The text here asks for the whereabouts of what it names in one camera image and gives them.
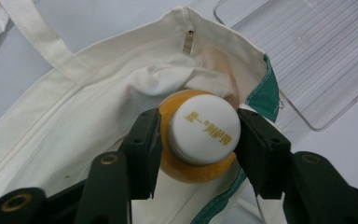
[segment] clear plastic tray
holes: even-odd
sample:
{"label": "clear plastic tray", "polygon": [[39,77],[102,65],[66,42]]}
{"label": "clear plastic tray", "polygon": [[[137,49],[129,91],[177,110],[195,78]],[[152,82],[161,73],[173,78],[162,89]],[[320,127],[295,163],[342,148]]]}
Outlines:
{"label": "clear plastic tray", "polygon": [[213,13],[269,55],[292,107],[283,128],[299,116],[323,130],[358,101],[358,0],[223,0]]}

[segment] canvas bag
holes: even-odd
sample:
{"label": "canvas bag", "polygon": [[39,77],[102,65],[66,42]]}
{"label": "canvas bag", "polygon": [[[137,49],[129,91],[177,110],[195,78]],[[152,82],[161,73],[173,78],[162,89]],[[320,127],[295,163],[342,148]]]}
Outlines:
{"label": "canvas bag", "polygon": [[[268,57],[190,8],[177,7],[159,21],[74,54],[32,1],[2,5],[54,69],[0,119],[0,196],[31,186],[51,195],[75,184],[87,176],[92,158],[119,146],[141,112],[175,91],[230,96],[276,118],[278,89]],[[195,32],[189,52],[184,50],[188,31]],[[208,220],[243,188],[243,179],[238,166],[200,185],[160,173],[155,200],[133,202],[134,222]]]}

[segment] white bottle cap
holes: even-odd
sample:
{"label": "white bottle cap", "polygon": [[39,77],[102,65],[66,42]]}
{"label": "white bottle cap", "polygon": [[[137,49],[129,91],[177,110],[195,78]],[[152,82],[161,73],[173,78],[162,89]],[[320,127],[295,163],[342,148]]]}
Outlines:
{"label": "white bottle cap", "polygon": [[210,94],[194,96],[181,104],[170,126],[172,150],[196,164],[221,161],[235,149],[241,135],[235,109]]}

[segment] bottle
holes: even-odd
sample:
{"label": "bottle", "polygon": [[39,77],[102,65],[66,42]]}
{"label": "bottle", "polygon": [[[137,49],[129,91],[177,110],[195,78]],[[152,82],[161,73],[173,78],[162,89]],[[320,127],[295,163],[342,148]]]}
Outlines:
{"label": "bottle", "polygon": [[225,173],[236,160],[241,135],[234,107],[207,91],[179,91],[159,105],[161,170],[185,183],[202,183]]}

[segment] bag strap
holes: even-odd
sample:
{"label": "bag strap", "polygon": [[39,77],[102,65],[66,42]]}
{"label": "bag strap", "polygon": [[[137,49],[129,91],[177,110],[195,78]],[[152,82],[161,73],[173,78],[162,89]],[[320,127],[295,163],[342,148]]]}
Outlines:
{"label": "bag strap", "polygon": [[77,83],[92,75],[92,69],[45,22],[33,0],[0,0],[0,3],[25,38],[55,69]]}

